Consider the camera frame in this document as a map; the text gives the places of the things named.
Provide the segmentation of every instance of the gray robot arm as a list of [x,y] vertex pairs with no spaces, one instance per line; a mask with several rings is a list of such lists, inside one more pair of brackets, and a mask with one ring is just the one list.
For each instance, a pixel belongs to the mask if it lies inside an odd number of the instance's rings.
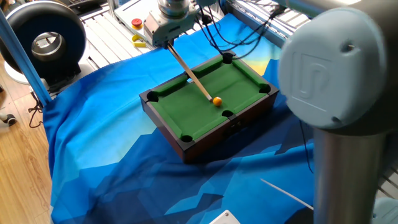
[[398,126],[398,1],[361,1],[321,13],[284,44],[279,82],[289,108],[336,134]]

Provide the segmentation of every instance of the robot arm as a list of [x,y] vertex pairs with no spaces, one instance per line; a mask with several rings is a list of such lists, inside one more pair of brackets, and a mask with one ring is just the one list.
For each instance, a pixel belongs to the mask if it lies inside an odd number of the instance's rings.
[[[201,7],[214,4],[215,0],[197,0]],[[198,13],[195,1],[158,0],[158,8],[150,11],[144,21],[144,33],[148,41],[157,47],[167,48],[181,33],[192,29]]]

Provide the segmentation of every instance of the blue fabric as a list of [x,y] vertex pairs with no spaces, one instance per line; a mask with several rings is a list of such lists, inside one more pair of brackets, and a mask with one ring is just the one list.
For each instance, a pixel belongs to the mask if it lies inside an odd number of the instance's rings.
[[[220,25],[229,40],[252,31],[231,15]],[[217,54],[201,32],[179,38],[175,48],[190,67]],[[264,78],[279,86],[275,47],[262,39],[257,49],[246,63],[268,58]],[[209,223],[226,209],[241,223],[284,223],[303,208],[260,179],[312,204],[298,119],[282,95],[270,114],[204,154],[206,163],[181,162],[138,94],[182,72],[158,49],[95,71],[44,108],[54,223]],[[307,148],[311,154],[311,141]]]

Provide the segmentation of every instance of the black cable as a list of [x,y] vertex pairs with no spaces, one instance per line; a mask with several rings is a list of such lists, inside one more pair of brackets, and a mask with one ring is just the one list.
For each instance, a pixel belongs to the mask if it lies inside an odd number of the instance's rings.
[[[201,8],[201,6],[199,7],[199,9],[200,9],[200,12],[201,12],[201,16],[204,17],[204,16],[205,16],[205,13],[203,12],[203,9]],[[222,51],[220,50],[220,48],[217,46],[216,40],[215,40],[214,37],[212,36],[212,34],[211,34],[211,32],[210,32],[210,29],[209,29],[208,25],[205,24],[205,26],[206,26],[207,32],[209,33],[209,36],[210,36],[210,38],[211,38],[211,41],[213,41],[213,43],[214,43],[213,47],[222,55],[223,53],[222,53]]]
[[[214,20],[213,13],[211,12],[210,6],[208,6],[208,9],[209,9],[209,13],[210,13],[211,20],[213,21],[214,25],[217,24],[216,21]],[[216,31],[217,31],[217,34],[223,39],[223,41],[225,41],[225,42],[227,42],[227,43],[229,43],[229,44],[232,44],[232,45],[240,45],[240,43],[238,44],[238,43],[234,43],[234,42],[230,42],[230,41],[226,40],[226,39],[221,35],[220,30],[217,28],[216,25],[215,25],[215,29],[216,29]]]
[[32,117],[31,117],[31,119],[30,119],[30,122],[29,122],[29,127],[30,127],[30,128],[37,128],[37,127],[39,127],[41,124],[43,124],[43,122],[42,122],[42,121],[39,121],[39,124],[38,124],[38,125],[32,126],[33,117],[35,116],[36,112],[43,113],[43,109],[42,109],[43,107],[42,107],[42,104],[40,103],[40,101],[36,98],[35,94],[34,94],[33,92],[31,92],[30,94],[32,95],[33,99],[36,101],[36,106],[34,106],[33,108],[29,108],[29,109],[28,109],[28,112],[34,111],[33,114],[32,114]]
[[311,165],[310,165],[310,156],[308,155],[307,140],[305,140],[303,124],[302,124],[301,120],[299,120],[299,121],[300,121],[301,134],[303,136],[303,141],[304,141],[305,155],[307,156],[308,168],[310,169],[311,173],[313,174],[313,171],[312,171]]

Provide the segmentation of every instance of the pool cue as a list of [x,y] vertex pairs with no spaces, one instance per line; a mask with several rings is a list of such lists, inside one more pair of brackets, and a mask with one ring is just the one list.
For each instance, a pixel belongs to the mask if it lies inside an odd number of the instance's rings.
[[193,82],[199,87],[200,91],[206,96],[207,100],[210,102],[213,101],[213,98],[210,96],[210,94],[206,91],[205,87],[199,82],[199,79],[193,74],[191,69],[188,67],[188,65],[182,60],[181,56],[177,53],[177,51],[174,49],[173,45],[168,44],[167,48],[169,51],[172,53],[172,55],[175,57],[175,59],[179,62],[179,64],[183,67],[185,72],[188,74],[188,76],[193,80]]

